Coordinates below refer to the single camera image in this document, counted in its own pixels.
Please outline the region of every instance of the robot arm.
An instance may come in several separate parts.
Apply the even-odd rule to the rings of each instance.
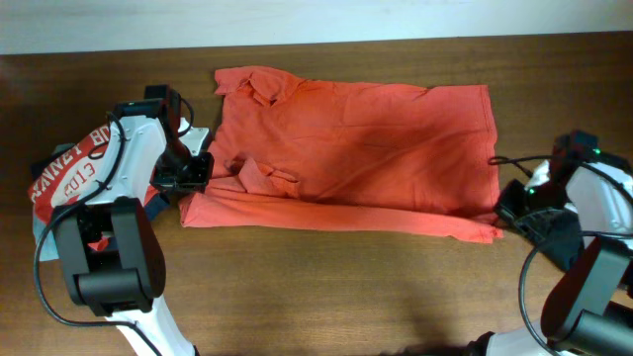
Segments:
[[[176,91],[161,85],[146,87],[142,101],[117,105],[114,115],[123,131],[111,124],[112,144],[93,184],[102,184],[121,156],[111,183],[54,228],[70,298],[107,320],[136,324],[165,356],[197,351],[178,330],[162,297],[164,256],[142,202],[150,184],[161,190],[203,192],[213,167],[211,155],[202,152],[210,140],[208,129],[181,130],[186,133],[179,137],[184,126],[180,103]],[[125,146],[117,144],[119,139],[126,140]],[[103,236],[112,236],[115,243],[103,251],[89,247]],[[119,329],[138,355],[154,354],[138,334]]]
[[[630,237],[633,232],[631,168],[625,159],[601,152],[597,137],[582,132],[559,137],[553,153],[525,187],[511,182],[497,204],[504,221],[528,238],[540,235],[535,243],[566,238],[581,245],[580,251],[572,248],[569,253],[545,249],[567,273],[547,299],[541,327],[535,328],[542,329],[549,346],[561,355],[568,354],[564,350],[633,355],[633,311],[611,301],[619,286],[631,285],[633,241],[613,238]],[[525,218],[547,208],[566,213],[541,220]],[[576,220],[565,220],[563,214],[574,214]],[[573,223],[580,227],[569,228]],[[580,239],[582,231],[588,232],[585,243]],[[487,355],[549,354],[528,336],[525,329],[494,335]],[[521,352],[516,349],[519,344]]]

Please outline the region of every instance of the black cable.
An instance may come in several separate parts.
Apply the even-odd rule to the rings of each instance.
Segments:
[[[489,164],[490,165],[518,164],[519,162],[525,162],[525,161],[531,161],[531,160],[537,160],[537,159],[538,160],[560,159],[560,160],[576,163],[582,168],[585,168],[595,173],[599,177],[609,182],[609,184],[622,195],[622,197],[627,201],[627,203],[630,204],[631,207],[633,207],[633,197],[631,197],[631,195],[626,191],[626,189],[624,189],[622,184],[617,182],[608,174],[602,172],[601,170],[591,165],[586,164],[583,161],[579,161],[579,160],[571,159],[567,157],[555,156],[555,155],[536,155],[536,156],[514,158],[514,159],[509,159],[507,157],[502,157],[502,156],[496,156],[489,159]],[[539,210],[532,213],[539,212],[539,214],[542,214],[542,213],[546,213],[547,211],[548,210]],[[633,239],[633,233],[604,232],[604,231],[581,231],[578,237],[582,237],[582,236],[596,236],[596,237],[612,238],[612,239]],[[530,264],[532,263],[532,260],[538,254],[538,252],[541,251],[543,248],[548,247],[550,244],[563,241],[563,240],[565,240],[565,238],[549,240],[549,241],[546,241],[534,246],[534,248],[532,248],[530,253],[525,258],[525,261],[523,262],[523,267],[521,268],[521,274],[519,275],[519,280],[518,280],[518,307],[521,313],[521,318],[523,318],[523,323],[525,323],[525,327],[527,327],[527,331],[530,333],[532,338],[534,338],[534,340],[539,344],[539,346],[541,346],[545,351],[547,351],[552,356],[560,356],[560,354],[554,349],[552,349],[551,347],[549,347],[547,343],[543,341],[543,339],[541,339],[541,337],[538,335],[538,333],[532,326],[532,322],[530,321],[529,315],[527,314],[527,307],[525,306],[525,281],[527,279],[527,271],[529,270]]]
[[[183,135],[188,133],[189,130],[191,129],[191,127],[194,126],[194,108],[192,108],[191,104],[189,104],[189,102],[187,100],[185,100],[185,98],[180,97],[180,101],[185,103],[185,106],[187,107],[187,110],[189,110],[189,126],[183,132],[178,133],[178,137],[182,137]]]
[[[42,230],[42,233],[40,234],[40,239],[38,240],[38,243],[36,245],[36,253],[35,253],[35,258],[33,262],[33,276],[34,276],[34,280],[36,284],[36,291],[38,292],[38,297],[40,298],[40,301],[42,302],[44,309],[50,316],[52,316],[53,319],[55,319],[55,321],[60,322],[67,326],[76,326],[76,327],[99,327],[99,326],[129,327],[138,335],[138,337],[140,337],[145,342],[145,344],[147,344],[147,347],[149,347],[151,351],[153,351],[157,356],[161,356],[160,351],[158,351],[156,346],[147,338],[147,336],[145,336],[145,334],[138,328],[138,326],[135,323],[128,322],[128,321],[75,321],[75,320],[66,319],[63,316],[59,315],[52,308],[52,306],[46,299],[44,290],[42,289],[42,281],[40,279],[40,255],[42,254],[42,247],[44,246],[44,242],[46,238],[48,237],[48,233],[51,232],[62,220],[70,216],[77,209],[83,206],[86,202],[93,199],[94,197],[99,195],[101,192],[103,192],[107,188],[108,184],[110,184],[110,182],[114,178],[115,173],[117,172],[117,169],[119,168],[119,164],[121,163],[121,159],[123,157],[125,147],[126,147],[126,135],[124,133],[123,126],[119,122],[119,118],[117,118],[112,113],[108,113],[108,115],[113,119],[113,122],[117,125],[117,128],[119,129],[120,146],[119,146],[119,151],[117,152],[117,156],[115,158],[115,162],[112,166],[112,169],[110,170],[110,173],[108,173],[108,176],[106,177],[106,179],[103,182],[99,183],[99,187],[96,190],[86,195],[84,198],[78,200],[77,202],[73,203],[72,205],[67,206],[63,211],[61,211],[58,215],[56,215],[51,222],[49,222],[46,225],[44,230]]]
[[[496,162],[497,160],[506,161],[506,160],[509,160],[509,158],[504,157],[504,156],[494,156],[488,160],[488,164],[489,165],[502,164],[502,163],[497,163],[497,164],[491,163],[491,162]],[[527,176],[527,178],[532,178],[532,176],[534,175],[534,172],[525,168],[522,164],[518,162],[512,162],[511,164],[514,165],[516,168],[518,168],[521,172],[523,172]]]
[[[518,308],[521,312],[521,317],[523,318],[523,323],[525,323],[525,327],[527,327],[527,331],[532,335],[532,338],[541,346],[545,351],[547,351],[552,356],[559,356],[560,354],[556,352],[554,349],[549,347],[549,345],[541,339],[534,326],[532,326],[532,321],[530,321],[530,317],[527,314],[527,307],[525,306],[525,280],[527,279],[527,270],[534,259],[534,256],[538,254],[541,248],[547,247],[553,242],[558,242],[564,240],[563,238],[557,240],[550,240],[540,245],[534,246],[530,253],[525,258],[525,262],[523,262],[523,267],[521,268],[521,274],[518,278]]]
[[[99,149],[99,148],[101,148],[103,146],[107,146],[108,143],[109,143],[109,141],[107,140],[105,142],[101,142],[101,143],[97,144],[96,146],[90,148],[90,150],[88,151],[88,158],[90,158],[92,160],[97,160],[97,159],[103,158],[104,154],[106,154],[105,151],[103,151],[101,153],[101,155],[99,155],[99,156],[93,156],[92,153],[94,153],[97,149]]]

